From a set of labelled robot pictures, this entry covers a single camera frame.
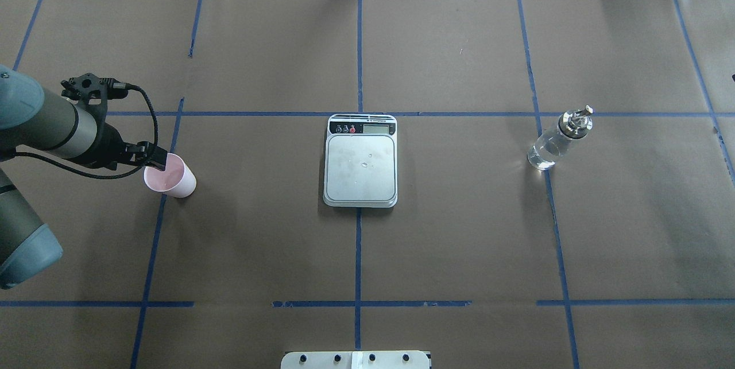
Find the scale display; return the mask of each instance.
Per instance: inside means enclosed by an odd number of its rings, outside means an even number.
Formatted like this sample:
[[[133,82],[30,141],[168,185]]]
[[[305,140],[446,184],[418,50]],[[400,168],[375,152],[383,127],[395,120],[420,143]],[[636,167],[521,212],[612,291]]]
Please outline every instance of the scale display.
[[[324,202],[333,207],[396,205],[396,133],[396,119],[390,115],[331,116],[324,153]]]

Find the black cable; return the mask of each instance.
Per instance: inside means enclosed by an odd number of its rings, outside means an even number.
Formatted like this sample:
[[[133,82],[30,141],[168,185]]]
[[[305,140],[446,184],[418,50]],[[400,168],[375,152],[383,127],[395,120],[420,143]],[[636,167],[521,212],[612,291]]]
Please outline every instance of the black cable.
[[[150,99],[147,94],[145,94],[145,91],[137,86],[137,85],[131,85],[127,84],[127,89],[134,90],[137,92],[140,92],[140,95],[145,99],[145,105],[148,105],[148,110],[150,112],[150,116],[153,118],[153,148],[155,149],[158,146],[158,120],[156,118],[156,112],[153,110],[153,105],[150,103]],[[119,179],[119,178],[125,178],[126,176],[131,176],[137,173],[138,171],[142,170],[142,168],[145,167],[145,164],[148,164],[150,162],[150,158],[153,157],[153,154],[151,153],[147,157],[145,157],[144,160],[142,160],[142,163],[138,165],[137,167],[133,168],[132,170],[118,174],[115,176],[98,176],[96,174],[90,174],[85,173],[84,171],[77,170],[76,168],[69,167],[68,165],[64,165],[61,162],[52,160],[51,158],[44,157],[43,155],[34,154],[32,152],[16,152],[12,157],[29,157],[29,158],[35,158],[37,160],[42,160],[44,162],[47,162],[51,165],[54,165],[58,168],[61,168],[62,170],[69,171],[70,173],[75,173],[77,175],[81,175],[83,177],[92,178],[92,179]]]

